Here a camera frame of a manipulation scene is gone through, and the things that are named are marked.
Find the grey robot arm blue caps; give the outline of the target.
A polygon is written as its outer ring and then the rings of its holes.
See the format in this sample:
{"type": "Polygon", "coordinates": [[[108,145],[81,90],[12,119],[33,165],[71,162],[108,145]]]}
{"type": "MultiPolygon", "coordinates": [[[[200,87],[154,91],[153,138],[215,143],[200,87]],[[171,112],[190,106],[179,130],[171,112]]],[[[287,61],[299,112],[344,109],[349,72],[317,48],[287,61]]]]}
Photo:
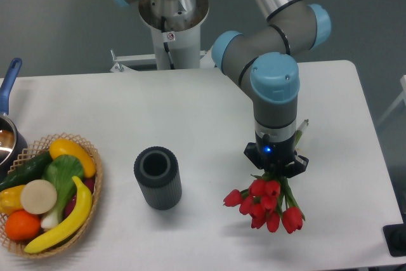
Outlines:
{"type": "MultiPolygon", "coordinates": [[[[138,4],[150,28],[159,70],[191,69],[200,63],[200,26],[208,0],[115,0],[138,4]]],[[[306,170],[295,151],[300,87],[296,53],[311,50],[331,33],[323,7],[303,0],[256,0],[266,27],[252,36],[228,31],[215,40],[211,58],[251,100],[255,137],[244,151],[259,169],[286,178],[306,170]]]]}

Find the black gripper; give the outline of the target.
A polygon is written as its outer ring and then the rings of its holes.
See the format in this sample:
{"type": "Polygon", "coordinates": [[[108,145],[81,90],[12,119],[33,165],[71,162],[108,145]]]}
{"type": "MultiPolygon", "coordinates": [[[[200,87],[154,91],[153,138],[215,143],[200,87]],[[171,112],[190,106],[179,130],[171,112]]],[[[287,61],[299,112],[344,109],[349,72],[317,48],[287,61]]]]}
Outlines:
{"type": "Polygon", "coordinates": [[[249,142],[244,155],[258,168],[270,170],[270,166],[284,168],[285,177],[304,173],[309,163],[307,157],[294,154],[295,135],[282,142],[273,142],[268,135],[255,135],[256,143],[249,142]]]}

